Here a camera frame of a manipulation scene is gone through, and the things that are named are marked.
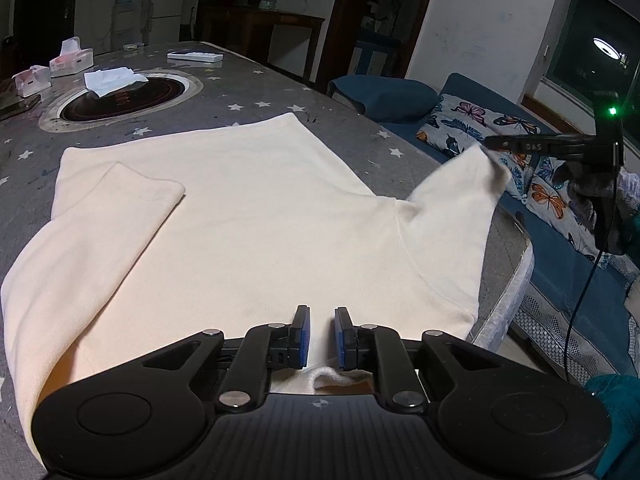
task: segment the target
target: gloved hand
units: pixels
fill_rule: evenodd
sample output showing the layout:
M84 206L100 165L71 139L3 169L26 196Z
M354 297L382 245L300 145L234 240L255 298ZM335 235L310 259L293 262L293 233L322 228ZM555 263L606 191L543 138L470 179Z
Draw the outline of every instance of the gloved hand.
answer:
M567 194L571 199L569 207L593 233L596 225L593 199L613 198L613 175L591 173L587 166L566 162L554 172L552 181L559 184L567 180ZM618 174L616 206L623 222L633 218L640 209L640 176L628 173L624 168Z

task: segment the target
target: star-patterned tablecloth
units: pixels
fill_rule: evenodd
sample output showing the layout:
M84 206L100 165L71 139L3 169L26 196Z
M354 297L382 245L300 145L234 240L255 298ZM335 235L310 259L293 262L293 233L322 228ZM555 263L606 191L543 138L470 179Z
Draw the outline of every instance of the star-patterned tablecloth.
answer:
M166 57L169 52L185 49L222 53L224 59L212 68ZM208 44L175 43L104 54L95 57L90 71L123 66L136 72L175 69L196 77L204 87L174 107L108 126L71 133L40 129L38 120L55 99L84 86L82 74L77 74L54 79L52 88L33 109L0 122L0 282L22 248L49 221L60 157L70 146L94 148L142 137L254 123L293 112L378 195L406 198L438 167L415 146L325 95ZM485 254L479 321L471 339L491 324L492 316L504 316L496 314L496 305L513 286L512 277L529 245L527 235L498 208ZM0 478L35 480L44 470L26 447L14 402L2 350Z

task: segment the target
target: pink butterfly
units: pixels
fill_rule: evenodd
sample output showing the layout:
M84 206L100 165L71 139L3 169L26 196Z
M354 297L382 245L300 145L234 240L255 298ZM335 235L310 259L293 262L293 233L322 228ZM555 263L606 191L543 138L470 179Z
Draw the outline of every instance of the pink butterfly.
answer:
M486 126L486 124L484 124L484 108L462 101L458 106L452 108L451 111L462 112L470 116L476 123Z

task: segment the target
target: refrigerator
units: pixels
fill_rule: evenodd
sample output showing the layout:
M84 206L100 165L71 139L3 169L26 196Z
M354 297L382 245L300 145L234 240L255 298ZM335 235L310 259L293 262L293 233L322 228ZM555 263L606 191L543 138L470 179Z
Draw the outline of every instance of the refrigerator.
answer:
M148 20L143 41L146 44L173 43L180 38L184 0L149 0Z

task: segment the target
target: black cable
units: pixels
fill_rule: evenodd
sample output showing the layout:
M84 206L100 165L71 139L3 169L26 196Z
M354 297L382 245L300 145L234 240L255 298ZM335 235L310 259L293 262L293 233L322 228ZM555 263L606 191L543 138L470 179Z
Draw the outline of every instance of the black cable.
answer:
M613 214L611 215L611 224L609 224L609 229L607 229L607 238L606 238L607 241L609 241L611 230L613 229L613 224L615 223L615 220L616 220L616 212L618 210L618 205L616 203L617 198L618 198L618 173L616 173L616 175L613 177ZM582 292L580 293L580 298L578 298L578 303L575 304L574 311L571 314L571 319L569 320L569 328L566 331L566 339L564 340L564 353L563 353L564 378L567 382L569 382L569 368L568 368L567 360L568 360L568 353L569 353L569 341L571 338L571 329L574 326L575 316L578 314L578 309L580 308L582 304L582 300L584 299L584 296L587 293L587 289L589 288L591 279L593 278L593 275L595 274L596 269L598 268L598 264L600 263L600 259L602 257L603 252L604 251L602 249L598 252L598 256L596 257L593 263L593 267L591 267L591 272L589 273L589 277L587 278L587 281L584 284L584 287L582 288Z

